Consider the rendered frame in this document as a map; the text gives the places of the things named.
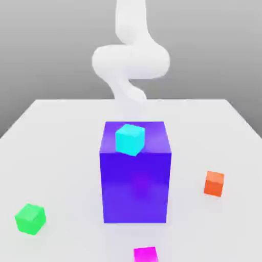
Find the small cyan cube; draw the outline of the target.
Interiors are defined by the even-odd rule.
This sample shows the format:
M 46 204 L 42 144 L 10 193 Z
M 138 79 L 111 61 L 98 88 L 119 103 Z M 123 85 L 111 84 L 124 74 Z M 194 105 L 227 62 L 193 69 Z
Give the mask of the small cyan cube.
M 145 128 L 124 124 L 115 132 L 116 152 L 136 156 L 145 145 Z

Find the small orange cube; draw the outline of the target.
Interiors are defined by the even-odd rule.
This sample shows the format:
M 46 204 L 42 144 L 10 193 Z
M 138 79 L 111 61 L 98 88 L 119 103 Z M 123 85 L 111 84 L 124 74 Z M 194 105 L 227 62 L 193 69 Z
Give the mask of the small orange cube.
M 207 171 L 204 193 L 221 197 L 224 185 L 224 174 L 219 172 Z

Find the small magenta cube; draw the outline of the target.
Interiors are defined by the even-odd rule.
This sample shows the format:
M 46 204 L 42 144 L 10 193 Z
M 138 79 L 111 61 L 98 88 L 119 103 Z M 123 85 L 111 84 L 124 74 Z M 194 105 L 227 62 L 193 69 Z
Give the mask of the small magenta cube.
M 159 262 L 155 247 L 134 249 L 134 262 Z

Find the small green cube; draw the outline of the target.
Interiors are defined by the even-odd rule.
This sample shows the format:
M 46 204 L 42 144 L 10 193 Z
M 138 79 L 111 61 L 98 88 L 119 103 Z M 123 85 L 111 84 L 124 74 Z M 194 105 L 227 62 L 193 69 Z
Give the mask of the small green cube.
M 15 215 L 15 221 L 20 232 L 36 235 L 46 223 L 45 209 L 42 206 L 27 203 Z

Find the large blue box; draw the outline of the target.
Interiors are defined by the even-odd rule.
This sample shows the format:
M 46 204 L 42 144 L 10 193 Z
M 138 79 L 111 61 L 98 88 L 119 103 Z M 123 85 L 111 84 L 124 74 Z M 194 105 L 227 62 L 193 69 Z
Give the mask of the large blue box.
M 165 223 L 171 148 L 162 121 L 134 122 L 145 128 L 145 146 L 137 156 L 116 152 L 115 132 L 125 123 L 107 121 L 100 146 L 105 223 Z

